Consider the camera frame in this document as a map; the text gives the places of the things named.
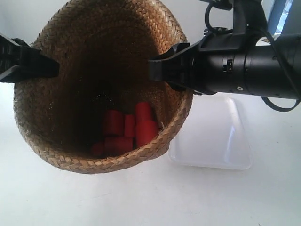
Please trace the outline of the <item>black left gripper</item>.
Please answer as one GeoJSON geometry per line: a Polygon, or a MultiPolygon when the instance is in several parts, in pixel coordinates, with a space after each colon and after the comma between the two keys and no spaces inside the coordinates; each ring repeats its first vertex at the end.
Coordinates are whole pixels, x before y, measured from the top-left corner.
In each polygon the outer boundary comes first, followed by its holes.
{"type": "Polygon", "coordinates": [[[19,38],[0,34],[0,81],[22,82],[59,75],[59,63],[19,38]]]}

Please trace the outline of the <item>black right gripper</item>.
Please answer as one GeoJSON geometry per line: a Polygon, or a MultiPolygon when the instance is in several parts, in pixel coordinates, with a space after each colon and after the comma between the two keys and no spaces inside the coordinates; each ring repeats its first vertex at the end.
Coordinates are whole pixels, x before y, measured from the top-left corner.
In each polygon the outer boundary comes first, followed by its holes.
{"type": "Polygon", "coordinates": [[[177,43],[150,59],[148,78],[166,82],[177,92],[246,94],[246,41],[246,30],[216,35],[205,29],[200,43],[177,43]]]}

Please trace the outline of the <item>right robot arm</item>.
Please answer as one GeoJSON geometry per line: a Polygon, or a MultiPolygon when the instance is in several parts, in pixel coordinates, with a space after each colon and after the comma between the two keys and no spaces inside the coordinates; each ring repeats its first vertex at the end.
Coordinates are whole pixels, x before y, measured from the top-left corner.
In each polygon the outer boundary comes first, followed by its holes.
{"type": "Polygon", "coordinates": [[[210,0],[207,33],[178,43],[148,62],[149,79],[187,89],[261,97],[301,98],[301,36],[273,37],[259,0],[210,0]]]}

